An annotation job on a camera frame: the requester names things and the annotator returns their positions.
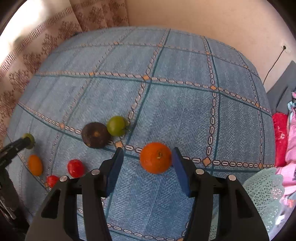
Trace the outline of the grey upholstered headboard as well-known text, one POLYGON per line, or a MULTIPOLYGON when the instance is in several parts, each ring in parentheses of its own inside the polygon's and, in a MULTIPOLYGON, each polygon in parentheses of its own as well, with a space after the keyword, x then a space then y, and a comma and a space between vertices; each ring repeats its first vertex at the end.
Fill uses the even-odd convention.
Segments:
POLYGON ((292 101, 292 92, 295 91, 295 86, 296 64, 291 61, 275 85, 267 92, 271 114, 288 114, 287 104, 292 101))

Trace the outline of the white wall socket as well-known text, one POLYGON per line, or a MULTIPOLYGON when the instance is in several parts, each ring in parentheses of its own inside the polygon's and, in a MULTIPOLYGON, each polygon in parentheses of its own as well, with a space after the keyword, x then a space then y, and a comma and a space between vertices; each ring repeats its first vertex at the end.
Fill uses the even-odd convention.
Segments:
POLYGON ((284 50, 286 53, 288 53, 288 54, 291 53, 291 50, 290 50, 290 47, 289 47, 288 44, 286 44, 286 43, 282 43, 282 44, 281 44, 281 47, 283 48, 283 50, 284 50))

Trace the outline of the dark avocado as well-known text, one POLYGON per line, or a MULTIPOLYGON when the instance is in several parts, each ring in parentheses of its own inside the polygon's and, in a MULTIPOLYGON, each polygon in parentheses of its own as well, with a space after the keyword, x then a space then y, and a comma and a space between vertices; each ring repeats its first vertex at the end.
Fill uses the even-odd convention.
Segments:
POLYGON ((111 139, 107 127, 98 122, 88 123, 84 126, 81 133, 84 144, 93 149, 103 148, 111 139))

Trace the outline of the red tomato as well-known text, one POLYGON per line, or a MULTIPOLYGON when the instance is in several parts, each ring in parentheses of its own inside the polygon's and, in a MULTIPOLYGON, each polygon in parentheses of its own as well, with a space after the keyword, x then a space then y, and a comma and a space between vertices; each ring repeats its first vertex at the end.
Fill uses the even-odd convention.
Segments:
POLYGON ((67 164, 67 169, 68 169, 68 173, 73 178, 80 178, 85 173, 84 164, 78 159, 70 160, 67 164))
POLYGON ((47 177, 47 186, 50 188, 53 188, 58 181, 59 181, 58 176, 50 175, 47 177))

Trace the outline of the blue patterned bedspread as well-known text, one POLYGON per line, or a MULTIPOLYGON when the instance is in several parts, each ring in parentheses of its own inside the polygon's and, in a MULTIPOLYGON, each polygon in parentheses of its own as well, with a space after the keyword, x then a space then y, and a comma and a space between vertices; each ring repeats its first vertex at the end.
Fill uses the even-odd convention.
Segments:
POLYGON ((32 150, 8 166, 28 221, 49 192, 46 178, 67 174, 72 159, 87 170, 125 153, 110 197, 102 201, 113 240, 178 240, 193 204, 175 170, 154 175, 139 163, 152 142, 177 147, 217 177, 240 182, 274 164, 274 133, 265 89, 240 52, 207 37, 157 28, 112 28, 63 42, 32 76, 10 117, 4 143, 31 133, 32 150), (113 116, 128 121, 125 135, 103 148, 86 146, 81 133, 113 116), (28 168, 40 157, 43 174, 28 168))

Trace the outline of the small orange mandarin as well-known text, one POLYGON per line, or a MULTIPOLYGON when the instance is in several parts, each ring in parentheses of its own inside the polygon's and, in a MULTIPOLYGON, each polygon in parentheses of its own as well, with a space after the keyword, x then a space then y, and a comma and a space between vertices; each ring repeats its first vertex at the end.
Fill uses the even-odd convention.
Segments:
POLYGON ((164 173, 172 165, 171 151, 162 143, 149 143, 142 149, 139 162, 142 168, 149 173, 164 173))

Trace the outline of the light blue lattice basket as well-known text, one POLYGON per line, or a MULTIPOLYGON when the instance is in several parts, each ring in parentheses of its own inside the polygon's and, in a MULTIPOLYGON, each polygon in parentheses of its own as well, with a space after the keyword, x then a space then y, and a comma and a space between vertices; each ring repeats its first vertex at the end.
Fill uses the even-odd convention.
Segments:
POLYGON ((271 232, 282 210, 283 176, 276 168, 263 169, 247 179, 243 187, 255 205, 267 232, 271 232))

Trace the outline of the pile of clothes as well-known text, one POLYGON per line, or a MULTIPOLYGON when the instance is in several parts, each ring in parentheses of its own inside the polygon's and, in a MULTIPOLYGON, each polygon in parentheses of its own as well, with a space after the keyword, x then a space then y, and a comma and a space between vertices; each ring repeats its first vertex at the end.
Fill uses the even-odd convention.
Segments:
POLYGON ((282 176, 284 187, 283 199, 295 202, 295 91, 292 92, 292 101, 287 104, 289 113, 287 119, 288 142, 285 154, 286 165, 276 167, 276 174, 282 176))

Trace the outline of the green lime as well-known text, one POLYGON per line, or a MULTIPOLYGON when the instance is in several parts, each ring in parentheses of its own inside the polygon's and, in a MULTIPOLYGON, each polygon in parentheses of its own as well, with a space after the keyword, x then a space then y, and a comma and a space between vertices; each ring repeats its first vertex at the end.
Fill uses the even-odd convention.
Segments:
POLYGON ((30 150, 35 145, 35 138, 31 133, 25 133, 23 139, 28 143, 26 149, 30 150))

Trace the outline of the red floral cushion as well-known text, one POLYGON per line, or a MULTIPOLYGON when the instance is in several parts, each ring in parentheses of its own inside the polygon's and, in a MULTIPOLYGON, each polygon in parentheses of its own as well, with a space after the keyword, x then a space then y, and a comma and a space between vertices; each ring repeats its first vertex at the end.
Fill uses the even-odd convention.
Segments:
POLYGON ((288 142, 287 119, 288 116, 284 113, 275 113, 273 115, 276 167, 283 167, 286 165, 285 154, 288 142))

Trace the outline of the beige patterned curtain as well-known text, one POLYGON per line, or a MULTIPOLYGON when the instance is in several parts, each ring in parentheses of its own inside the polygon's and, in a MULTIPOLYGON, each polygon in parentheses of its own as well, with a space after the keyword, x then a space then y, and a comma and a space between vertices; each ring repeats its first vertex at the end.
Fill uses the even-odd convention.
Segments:
POLYGON ((43 61, 76 33, 128 26, 125 1, 26 1, 1 34, 1 141, 43 61))

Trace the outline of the small green tomato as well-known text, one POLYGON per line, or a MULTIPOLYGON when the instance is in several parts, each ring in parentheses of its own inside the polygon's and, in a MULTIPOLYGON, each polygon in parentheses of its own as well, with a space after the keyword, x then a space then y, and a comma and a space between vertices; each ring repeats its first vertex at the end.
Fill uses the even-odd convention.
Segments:
POLYGON ((122 116, 113 116, 107 122, 107 130, 114 137, 125 135, 128 128, 128 121, 122 116))

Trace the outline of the oval orange citrus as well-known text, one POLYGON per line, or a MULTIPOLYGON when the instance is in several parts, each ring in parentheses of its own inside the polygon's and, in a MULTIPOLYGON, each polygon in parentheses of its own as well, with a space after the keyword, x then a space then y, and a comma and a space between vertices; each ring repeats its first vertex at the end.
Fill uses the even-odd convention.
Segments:
POLYGON ((37 155, 29 156, 28 168, 34 176, 41 176, 43 174, 43 163, 40 157, 37 155))

